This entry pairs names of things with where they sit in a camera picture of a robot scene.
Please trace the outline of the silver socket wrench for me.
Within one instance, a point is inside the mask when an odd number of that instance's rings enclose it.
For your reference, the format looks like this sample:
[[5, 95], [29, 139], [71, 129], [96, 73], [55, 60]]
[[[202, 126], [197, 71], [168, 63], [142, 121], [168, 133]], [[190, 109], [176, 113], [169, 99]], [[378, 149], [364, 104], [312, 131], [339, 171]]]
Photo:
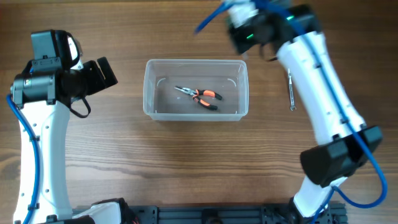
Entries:
[[289, 81], [290, 110], [293, 111], [296, 110], [297, 108], [295, 106], [292, 74], [290, 72], [290, 69], [288, 69], [288, 81]]

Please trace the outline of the orange black needle-nose pliers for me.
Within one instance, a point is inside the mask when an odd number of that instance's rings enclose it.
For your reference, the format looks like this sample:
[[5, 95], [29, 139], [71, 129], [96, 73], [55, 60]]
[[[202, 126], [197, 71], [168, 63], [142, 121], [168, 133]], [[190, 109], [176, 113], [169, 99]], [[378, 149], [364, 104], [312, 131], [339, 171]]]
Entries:
[[223, 97], [220, 94], [218, 94], [212, 90], [199, 90], [199, 89], [192, 90], [190, 88], [182, 87], [182, 86], [174, 86], [174, 88], [178, 91], [183, 92], [186, 95], [190, 95], [192, 97], [193, 101], [198, 103], [200, 106], [202, 106], [208, 110], [212, 110], [212, 111], [216, 111], [218, 109], [218, 107], [216, 105], [212, 105], [212, 104], [206, 102], [205, 100], [203, 100], [201, 98], [201, 96], [210, 96], [217, 100], [223, 99]]

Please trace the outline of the clear plastic container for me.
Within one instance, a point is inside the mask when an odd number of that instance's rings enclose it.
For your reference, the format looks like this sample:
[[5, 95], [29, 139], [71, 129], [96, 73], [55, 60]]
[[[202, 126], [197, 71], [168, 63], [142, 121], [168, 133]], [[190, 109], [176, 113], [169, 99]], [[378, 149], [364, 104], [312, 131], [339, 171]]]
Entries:
[[239, 121], [249, 111], [247, 65], [242, 60], [149, 60], [143, 110], [158, 121]]

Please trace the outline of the green handled screwdriver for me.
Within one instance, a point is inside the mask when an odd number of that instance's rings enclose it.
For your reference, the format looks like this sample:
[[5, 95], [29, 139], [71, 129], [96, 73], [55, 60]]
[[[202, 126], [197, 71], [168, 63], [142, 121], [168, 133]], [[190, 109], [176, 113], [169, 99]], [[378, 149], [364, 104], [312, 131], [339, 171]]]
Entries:
[[244, 53], [242, 53], [242, 57], [243, 57], [244, 60], [247, 60], [248, 59], [248, 54], [246, 52], [244, 52]]

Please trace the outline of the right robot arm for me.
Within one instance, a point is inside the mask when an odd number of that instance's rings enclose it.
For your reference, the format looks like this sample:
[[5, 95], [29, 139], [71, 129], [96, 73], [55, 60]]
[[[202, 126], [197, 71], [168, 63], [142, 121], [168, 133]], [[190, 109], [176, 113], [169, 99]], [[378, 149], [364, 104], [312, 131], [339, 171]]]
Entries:
[[333, 194], [358, 168], [370, 162], [382, 191], [366, 208], [386, 197], [387, 182], [373, 152], [382, 141], [377, 126], [367, 126], [351, 104], [329, 58], [325, 35], [310, 6], [285, 7], [272, 1], [224, 1], [229, 33], [239, 53], [254, 45], [271, 44], [310, 118], [317, 145], [303, 151], [305, 173], [300, 190], [291, 198], [289, 223], [315, 223], [329, 212]]

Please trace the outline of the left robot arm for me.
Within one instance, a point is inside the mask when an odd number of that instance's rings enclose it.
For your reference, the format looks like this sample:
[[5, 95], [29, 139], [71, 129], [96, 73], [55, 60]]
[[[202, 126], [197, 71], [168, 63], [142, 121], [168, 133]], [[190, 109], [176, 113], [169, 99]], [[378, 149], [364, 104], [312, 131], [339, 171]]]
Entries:
[[14, 223], [138, 223], [123, 198], [74, 213], [65, 167], [65, 139], [72, 104], [105, 90], [117, 79], [106, 58], [82, 62], [78, 41], [64, 30], [31, 34], [34, 58], [16, 75], [7, 103], [21, 130], [21, 179]]

